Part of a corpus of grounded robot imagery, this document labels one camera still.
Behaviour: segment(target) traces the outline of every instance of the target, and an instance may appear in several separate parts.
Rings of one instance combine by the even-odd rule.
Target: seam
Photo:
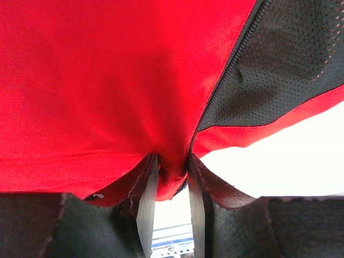
[[[281,255],[281,258],[288,258],[286,255],[285,255],[285,252],[282,248],[282,245],[281,245],[281,242],[278,240],[278,237],[276,235],[276,231],[273,227],[273,220],[271,219],[271,216],[270,216],[270,211],[268,209],[268,205],[269,205],[269,202],[271,200],[269,199],[263,199],[263,205],[264,205],[264,209],[265,209],[265,214],[266,214],[266,217],[267,217],[267,220],[269,222],[269,225],[270,225],[270,228],[271,228],[271,231],[274,235],[274,240],[275,240],[275,243],[276,243],[276,246],[278,247],[278,250],[279,250],[279,254]]]
[[[325,92],[323,92],[323,93],[321,93],[321,94],[319,94],[319,95],[316,95],[315,97],[312,97],[312,98],[310,98],[310,99],[308,99],[308,100],[302,102],[301,104],[299,104],[299,105],[296,106],[295,108],[291,109],[291,110],[288,111],[287,113],[281,115],[281,116],[278,117],[277,119],[275,119],[275,120],[273,120],[273,121],[271,121],[271,122],[269,122],[269,123],[267,123],[267,124],[263,124],[263,125],[212,125],[212,126],[209,126],[208,128],[205,128],[205,129],[202,129],[202,130],[198,131],[197,133],[205,132],[205,131],[207,131],[207,130],[213,128],[213,127],[226,127],[226,128],[228,128],[228,127],[242,127],[242,128],[248,128],[248,127],[249,127],[249,128],[254,128],[254,127],[261,127],[261,126],[271,125],[271,124],[275,123],[276,121],[278,121],[279,119],[283,118],[284,116],[288,115],[288,113],[290,113],[290,112],[292,112],[292,111],[294,111],[294,110],[296,110],[296,109],[298,109],[298,108],[302,108],[302,107],[305,106],[305,105],[313,104],[313,102],[316,102],[316,101],[317,101],[316,99],[317,99],[318,97],[320,97],[321,95],[328,94],[328,93],[331,92],[331,91],[338,90],[338,88],[340,88],[340,87],[343,87],[343,88],[344,88],[344,84],[340,84],[339,86],[337,86],[336,88],[334,88],[334,89],[332,89],[332,90],[325,91]]]
[[[59,216],[57,218],[57,221],[55,223],[55,226],[54,226],[54,229],[53,229],[51,235],[47,237],[47,239],[45,240],[45,242],[44,242],[44,244],[40,250],[40,252],[38,253],[39,257],[48,257],[47,251],[51,247],[51,244],[54,240],[54,236],[56,235],[56,232],[57,232],[57,230],[61,224],[62,217],[63,217],[65,210],[66,210],[66,207],[68,205],[69,197],[70,197],[69,193],[62,193],[61,194],[61,203],[60,203],[61,209],[59,212]]]
[[[80,160],[80,159],[90,159],[93,157],[109,157],[109,156],[126,156],[126,157],[134,157],[134,156],[140,156],[141,154],[137,154],[137,155],[118,155],[118,154],[103,154],[103,155],[90,155],[90,156],[82,156],[82,157],[71,157],[71,158],[67,158],[67,159],[56,159],[56,160],[50,160],[50,161],[37,161],[37,162],[30,162],[30,163],[18,163],[18,164],[0,164],[1,166],[25,166],[25,165],[33,165],[33,164],[49,164],[49,163],[55,163],[55,162],[61,162],[61,161],[71,161],[71,160]]]
[[[30,191],[30,192],[35,192],[35,191],[44,191],[44,190],[54,190],[56,188],[60,188],[60,187],[65,187],[67,185],[72,185],[72,184],[79,184],[79,183],[88,183],[88,182],[97,182],[97,181],[103,181],[103,180],[110,180],[110,179],[113,179],[113,181],[119,179],[120,177],[124,176],[126,173],[124,173],[123,175],[121,176],[118,176],[118,177],[115,177],[115,176],[112,176],[112,177],[105,177],[105,178],[101,178],[101,179],[96,179],[96,180],[86,180],[86,181],[76,181],[76,182],[73,182],[73,183],[69,183],[69,184],[62,184],[62,185],[58,185],[58,186],[55,186],[55,187],[49,187],[49,188],[40,188],[40,189],[30,189],[30,190],[24,190],[24,191]]]

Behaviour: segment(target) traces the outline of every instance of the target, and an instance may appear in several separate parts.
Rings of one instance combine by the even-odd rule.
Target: black zipper
[[[213,93],[211,94],[211,97],[203,111],[203,114],[198,122],[198,125],[196,127],[196,130],[192,136],[191,139],[191,143],[190,143],[190,148],[189,148],[189,153],[192,152],[192,148],[194,146],[195,143],[195,138],[196,138],[196,134],[199,132],[199,127],[202,124],[204,117],[206,117],[208,111],[209,111],[209,107],[211,107],[214,103],[214,99],[218,96],[220,89],[223,87],[224,81],[228,78],[230,72],[233,70],[234,66],[236,65],[236,63],[238,62],[238,59],[242,53],[242,51],[245,49],[247,42],[250,40],[250,38],[252,37],[254,31],[256,30],[256,28],[258,27],[260,21],[262,20],[263,16],[265,15],[265,13],[267,12],[270,4],[273,2],[273,0],[265,0],[261,6],[259,7],[259,9],[257,10],[257,13],[255,15],[255,17],[253,18],[251,24],[248,27],[247,32],[245,33],[245,35],[242,38],[242,41],[239,43],[238,48],[236,49],[235,54],[233,55],[232,59],[230,60],[230,62],[228,63],[227,67],[225,68],[225,71],[222,74],[222,77],[219,80],[218,85],[215,87],[215,89],[213,90]]]

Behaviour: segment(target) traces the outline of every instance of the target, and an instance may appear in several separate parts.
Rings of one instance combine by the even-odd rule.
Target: black mesh fabric
[[[343,84],[343,34],[343,0],[274,0],[220,79],[198,131],[268,124]]]

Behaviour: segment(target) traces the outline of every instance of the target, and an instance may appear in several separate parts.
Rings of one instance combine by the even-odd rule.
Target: red garment
[[[2,1],[0,191],[84,198],[158,153],[157,199],[172,198],[255,4]],[[210,127],[197,134],[194,152],[245,147],[342,100],[343,86],[271,125]]]

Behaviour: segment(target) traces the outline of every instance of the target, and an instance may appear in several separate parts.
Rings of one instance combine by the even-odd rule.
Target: perforated mesh panel
[[[344,1],[274,0],[198,130],[273,122],[344,83]]]

